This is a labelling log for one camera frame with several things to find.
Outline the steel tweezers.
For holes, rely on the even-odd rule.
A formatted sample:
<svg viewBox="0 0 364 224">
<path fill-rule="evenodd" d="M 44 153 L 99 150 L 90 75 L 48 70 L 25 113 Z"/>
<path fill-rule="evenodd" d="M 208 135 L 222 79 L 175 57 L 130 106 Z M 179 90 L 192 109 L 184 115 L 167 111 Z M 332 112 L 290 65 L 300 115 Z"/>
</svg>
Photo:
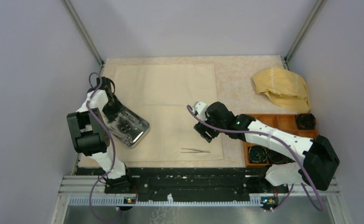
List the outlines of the steel tweezers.
<svg viewBox="0 0 364 224">
<path fill-rule="evenodd" d="M 181 148 L 181 153 L 184 154 L 202 154 L 202 153 L 210 153 L 208 150 L 194 149 L 194 148 Z"/>
</svg>

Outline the steel instrument tray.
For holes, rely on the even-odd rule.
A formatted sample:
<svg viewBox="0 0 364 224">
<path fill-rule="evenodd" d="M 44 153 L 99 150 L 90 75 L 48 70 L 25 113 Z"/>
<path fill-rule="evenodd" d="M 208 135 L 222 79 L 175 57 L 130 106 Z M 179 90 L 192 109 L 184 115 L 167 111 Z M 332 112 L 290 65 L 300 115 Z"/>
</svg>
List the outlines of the steel instrument tray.
<svg viewBox="0 0 364 224">
<path fill-rule="evenodd" d="M 150 124 L 129 108 L 105 113 L 110 133 L 126 147 L 135 147 L 149 132 Z"/>
</svg>

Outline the cream cloth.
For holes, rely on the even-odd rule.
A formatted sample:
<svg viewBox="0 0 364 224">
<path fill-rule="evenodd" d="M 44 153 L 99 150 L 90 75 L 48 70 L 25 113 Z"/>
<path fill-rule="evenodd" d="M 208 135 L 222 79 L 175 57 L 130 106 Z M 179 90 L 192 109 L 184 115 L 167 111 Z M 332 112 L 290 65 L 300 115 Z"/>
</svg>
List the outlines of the cream cloth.
<svg viewBox="0 0 364 224">
<path fill-rule="evenodd" d="M 147 120 L 150 130 L 133 148 L 116 142 L 123 162 L 204 161 L 223 158 L 221 139 L 206 142 L 194 130 L 187 105 L 218 100 L 212 64 L 122 65 L 112 77 L 118 99 Z M 181 148 L 210 153 L 184 154 Z"/>
</svg>

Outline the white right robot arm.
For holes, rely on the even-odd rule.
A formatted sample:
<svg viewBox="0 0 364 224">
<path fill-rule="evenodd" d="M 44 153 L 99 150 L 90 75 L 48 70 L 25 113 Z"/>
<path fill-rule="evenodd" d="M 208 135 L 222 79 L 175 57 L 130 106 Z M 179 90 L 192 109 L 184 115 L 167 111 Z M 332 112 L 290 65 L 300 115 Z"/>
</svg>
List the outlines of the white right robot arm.
<svg viewBox="0 0 364 224">
<path fill-rule="evenodd" d="M 196 102 L 187 106 L 197 119 L 194 129 L 207 142 L 220 133 L 232 139 L 263 146 L 288 157 L 292 162 L 273 164 L 259 177 L 257 185 L 263 192 L 271 192 L 283 184 L 305 183 L 313 189 L 326 191 L 340 164 L 328 138 L 302 137 L 287 133 L 246 115 L 234 115 L 221 102 L 207 105 Z"/>
</svg>

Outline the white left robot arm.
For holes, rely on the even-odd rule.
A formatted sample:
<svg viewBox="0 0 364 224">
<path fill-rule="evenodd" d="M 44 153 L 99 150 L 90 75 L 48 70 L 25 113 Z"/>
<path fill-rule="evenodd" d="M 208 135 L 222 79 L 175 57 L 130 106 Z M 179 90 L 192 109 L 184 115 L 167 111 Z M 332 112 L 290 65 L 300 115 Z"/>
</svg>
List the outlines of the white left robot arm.
<svg viewBox="0 0 364 224">
<path fill-rule="evenodd" d="M 114 102 L 114 84 L 109 78 L 96 78 L 96 85 L 88 90 L 83 104 L 66 117 L 75 151 L 95 160 L 105 171 L 104 177 L 115 182 L 116 188 L 128 193 L 133 188 L 127 168 L 115 152 L 114 139 L 104 120 L 104 109 Z"/>
</svg>

